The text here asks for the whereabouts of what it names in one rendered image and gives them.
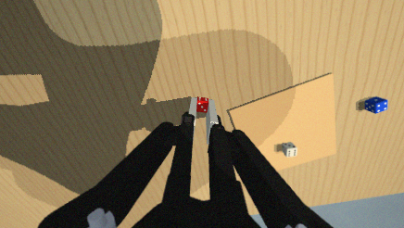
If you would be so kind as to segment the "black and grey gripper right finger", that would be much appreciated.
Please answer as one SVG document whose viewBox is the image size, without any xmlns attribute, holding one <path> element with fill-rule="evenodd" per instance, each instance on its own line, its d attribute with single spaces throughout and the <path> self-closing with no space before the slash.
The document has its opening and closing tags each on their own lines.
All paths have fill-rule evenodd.
<svg viewBox="0 0 404 228">
<path fill-rule="evenodd" d="M 253 228 L 234 169 L 267 228 L 334 228 L 302 202 L 243 131 L 225 131 L 211 99 L 206 129 L 209 199 L 218 199 L 221 228 Z"/>
</svg>

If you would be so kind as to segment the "grey die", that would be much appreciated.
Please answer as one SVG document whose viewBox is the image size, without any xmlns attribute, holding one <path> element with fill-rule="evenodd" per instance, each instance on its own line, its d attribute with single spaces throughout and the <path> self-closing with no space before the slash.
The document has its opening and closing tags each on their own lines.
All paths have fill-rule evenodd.
<svg viewBox="0 0 404 228">
<path fill-rule="evenodd" d="M 294 157 L 297 155 L 297 147 L 292 142 L 284 143 L 282 144 L 282 152 L 287 158 Z"/>
</svg>

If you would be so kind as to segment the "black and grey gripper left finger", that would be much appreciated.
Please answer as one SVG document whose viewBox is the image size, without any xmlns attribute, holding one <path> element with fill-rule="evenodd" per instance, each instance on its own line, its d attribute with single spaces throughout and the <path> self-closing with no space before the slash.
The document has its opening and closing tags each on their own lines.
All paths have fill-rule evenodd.
<svg viewBox="0 0 404 228">
<path fill-rule="evenodd" d="M 175 147 L 155 228 L 188 228 L 197 98 L 181 125 L 162 122 L 96 186 L 47 215 L 38 228 L 117 228 Z"/>
</svg>

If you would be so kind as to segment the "red die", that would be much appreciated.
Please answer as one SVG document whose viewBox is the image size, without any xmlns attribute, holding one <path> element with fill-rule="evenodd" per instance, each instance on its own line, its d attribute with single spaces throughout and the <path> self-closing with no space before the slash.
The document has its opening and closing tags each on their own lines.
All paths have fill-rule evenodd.
<svg viewBox="0 0 404 228">
<path fill-rule="evenodd" d="M 208 98 L 198 97 L 196 104 L 196 112 L 208 112 Z"/>
</svg>

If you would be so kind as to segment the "blue die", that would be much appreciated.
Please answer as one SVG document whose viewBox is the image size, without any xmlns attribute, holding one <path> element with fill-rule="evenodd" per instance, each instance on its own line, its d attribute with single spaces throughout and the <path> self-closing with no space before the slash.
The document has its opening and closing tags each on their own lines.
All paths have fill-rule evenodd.
<svg viewBox="0 0 404 228">
<path fill-rule="evenodd" d="M 379 113 L 387 110 L 387 102 L 388 100 L 376 96 L 365 100 L 365 109 L 372 113 Z"/>
</svg>

